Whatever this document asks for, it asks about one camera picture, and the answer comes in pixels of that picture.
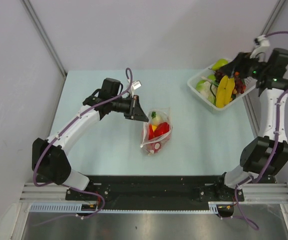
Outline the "yellow banana bunch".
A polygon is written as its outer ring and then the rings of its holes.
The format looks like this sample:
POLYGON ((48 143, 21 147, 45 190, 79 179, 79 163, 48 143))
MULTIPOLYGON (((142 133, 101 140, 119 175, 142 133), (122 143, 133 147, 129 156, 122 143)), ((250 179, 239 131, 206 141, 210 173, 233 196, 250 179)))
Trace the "yellow banana bunch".
POLYGON ((223 108, 231 102, 231 95, 235 88, 234 78, 229 78, 225 75, 217 88, 216 103, 217 108, 223 108))

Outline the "green pear toy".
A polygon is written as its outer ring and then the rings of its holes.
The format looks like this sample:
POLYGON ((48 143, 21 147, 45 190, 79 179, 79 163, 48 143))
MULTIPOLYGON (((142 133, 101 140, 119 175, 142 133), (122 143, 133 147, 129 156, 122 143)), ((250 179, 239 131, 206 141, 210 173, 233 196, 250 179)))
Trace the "green pear toy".
POLYGON ((221 58, 219 59, 212 67, 211 69, 213 71, 217 71, 219 70, 221 67, 223 67, 224 65, 228 64, 229 61, 227 59, 221 58))

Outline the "clear zip top bag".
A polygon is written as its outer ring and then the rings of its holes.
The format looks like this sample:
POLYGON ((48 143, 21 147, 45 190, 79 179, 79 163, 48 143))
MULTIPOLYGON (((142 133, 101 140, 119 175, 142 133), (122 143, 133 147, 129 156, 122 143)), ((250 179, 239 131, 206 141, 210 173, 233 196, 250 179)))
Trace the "clear zip top bag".
POLYGON ((171 139, 173 125, 171 109, 155 108, 148 113, 148 122, 143 123, 140 148, 147 155, 157 154, 171 139))

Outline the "aluminium frame rail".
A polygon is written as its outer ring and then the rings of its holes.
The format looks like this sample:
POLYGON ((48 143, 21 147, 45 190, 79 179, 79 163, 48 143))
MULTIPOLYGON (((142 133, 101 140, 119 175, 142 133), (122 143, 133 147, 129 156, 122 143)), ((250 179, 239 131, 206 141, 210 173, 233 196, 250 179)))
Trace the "aluminium frame rail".
MULTIPOLYGON (((33 183, 25 184, 20 202, 65 203, 67 188, 50 184, 36 187, 33 183)), ((243 204, 288 204, 288 187, 285 183, 245 184, 242 187, 243 204)))

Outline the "white plastic food basket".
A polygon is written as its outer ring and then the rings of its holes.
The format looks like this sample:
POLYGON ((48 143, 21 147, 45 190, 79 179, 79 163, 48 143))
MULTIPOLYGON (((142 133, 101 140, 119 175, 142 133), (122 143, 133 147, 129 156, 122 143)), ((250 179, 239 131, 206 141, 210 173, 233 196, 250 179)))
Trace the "white plastic food basket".
POLYGON ((236 74, 228 78, 219 72, 229 62, 221 58, 187 82, 192 94, 214 113, 226 110, 255 89, 256 80, 251 77, 240 79, 236 74))

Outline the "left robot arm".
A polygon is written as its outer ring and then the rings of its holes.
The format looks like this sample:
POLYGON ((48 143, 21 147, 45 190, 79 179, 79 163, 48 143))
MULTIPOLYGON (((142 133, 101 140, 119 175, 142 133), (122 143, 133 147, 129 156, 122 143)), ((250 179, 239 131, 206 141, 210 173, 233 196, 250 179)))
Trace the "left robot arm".
POLYGON ((120 81, 113 78, 103 80, 101 88, 83 101, 77 114, 61 130, 46 139, 37 138, 32 146, 32 170, 34 184, 37 176, 42 176, 48 184, 55 183, 77 189, 76 193, 84 200, 94 194, 94 187, 87 176, 74 170, 68 160, 69 151, 86 130, 103 119, 110 112, 122 113, 132 121, 147 122, 139 96, 134 91, 141 86, 140 81, 130 82, 126 90, 120 81))

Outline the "red bell pepper toy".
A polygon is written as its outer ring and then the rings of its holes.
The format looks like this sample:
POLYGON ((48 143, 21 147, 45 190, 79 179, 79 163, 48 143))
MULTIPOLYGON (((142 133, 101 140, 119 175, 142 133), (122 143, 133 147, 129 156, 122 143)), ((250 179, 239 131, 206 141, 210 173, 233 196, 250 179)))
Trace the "red bell pepper toy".
POLYGON ((170 131, 170 125, 167 122, 163 122, 157 126, 157 129, 154 132, 154 137, 162 136, 170 131))

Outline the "green apple toy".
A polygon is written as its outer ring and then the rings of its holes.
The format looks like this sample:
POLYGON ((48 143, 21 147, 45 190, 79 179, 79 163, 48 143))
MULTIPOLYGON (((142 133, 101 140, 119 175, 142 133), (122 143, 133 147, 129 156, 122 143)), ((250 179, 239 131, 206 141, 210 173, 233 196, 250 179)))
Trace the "green apple toy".
POLYGON ((207 78, 208 78, 209 80, 212 80, 213 82, 216 81, 216 77, 215 77, 215 75, 213 75, 213 74, 210 74, 207 78))

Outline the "green leaf toy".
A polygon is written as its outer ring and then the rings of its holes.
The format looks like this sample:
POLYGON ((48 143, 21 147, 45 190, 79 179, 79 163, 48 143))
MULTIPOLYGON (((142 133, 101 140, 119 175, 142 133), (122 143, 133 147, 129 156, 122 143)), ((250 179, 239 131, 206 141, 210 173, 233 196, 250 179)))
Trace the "green leaf toy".
POLYGON ((152 114, 151 114, 151 117, 152 117, 152 118, 155 118, 156 116, 157 116, 156 112, 153 111, 152 114))

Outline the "white cauliflower toy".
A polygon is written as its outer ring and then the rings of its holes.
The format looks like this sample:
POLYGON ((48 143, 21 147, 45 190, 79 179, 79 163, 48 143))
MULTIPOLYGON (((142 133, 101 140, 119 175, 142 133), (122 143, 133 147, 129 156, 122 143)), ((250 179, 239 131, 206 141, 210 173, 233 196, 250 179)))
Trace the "white cauliflower toy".
POLYGON ((210 103, 215 105, 217 87, 206 80, 200 80, 195 89, 204 96, 210 103))

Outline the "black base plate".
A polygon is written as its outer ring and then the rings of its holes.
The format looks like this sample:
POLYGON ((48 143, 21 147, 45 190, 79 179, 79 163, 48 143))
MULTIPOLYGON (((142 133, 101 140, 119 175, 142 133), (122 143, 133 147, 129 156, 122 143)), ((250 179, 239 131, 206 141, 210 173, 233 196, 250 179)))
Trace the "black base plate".
POLYGON ((218 189, 222 175, 202 176, 91 176, 88 194, 67 189, 67 202, 99 205, 106 211, 183 212, 208 210, 209 203, 230 204, 242 189, 218 189))

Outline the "white radish toy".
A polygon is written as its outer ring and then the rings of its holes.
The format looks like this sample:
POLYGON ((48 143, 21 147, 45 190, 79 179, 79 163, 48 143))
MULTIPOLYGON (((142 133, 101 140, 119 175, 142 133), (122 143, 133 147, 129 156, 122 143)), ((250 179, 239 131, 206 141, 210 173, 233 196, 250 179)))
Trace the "white radish toy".
POLYGON ((159 114, 152 115, 151 124, 154 126, 158 126, 159 124, 163 123, 163 118, 159 114))

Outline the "dark purple grape bunch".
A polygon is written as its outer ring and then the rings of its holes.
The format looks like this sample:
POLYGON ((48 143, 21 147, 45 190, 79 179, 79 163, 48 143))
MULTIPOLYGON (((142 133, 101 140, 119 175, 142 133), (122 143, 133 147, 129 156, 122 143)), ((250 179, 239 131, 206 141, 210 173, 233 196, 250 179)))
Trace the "dark purple grape bunch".
POLYGON ((239 77, 239 73, 235 73, 233 78, 228 78, 224 73, 219 70, 214 72, 215 81, 218 83, 218 88, 224 88, 226 90, 231 90, 232 95, 243 94, 246 85, 244 81, 239 77))

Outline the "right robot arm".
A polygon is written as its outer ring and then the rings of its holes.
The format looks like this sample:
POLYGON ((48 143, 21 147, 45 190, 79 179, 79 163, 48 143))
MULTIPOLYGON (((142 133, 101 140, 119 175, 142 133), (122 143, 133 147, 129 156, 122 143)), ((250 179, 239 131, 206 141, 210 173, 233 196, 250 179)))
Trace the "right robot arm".
POLYGON ((284 108, 288 97, 288 50, 274 48, 268 61, 259 61, 249 52, 240 52, 219 71, 228 77, 254 78, 261 105, 258 136, 242 151, 239 165, 223 174, 214 188, 215 196, 225 201, 245 183, 258 183, 262 177, 275 176, 288 161, 288 142, 284 129, 284 108))

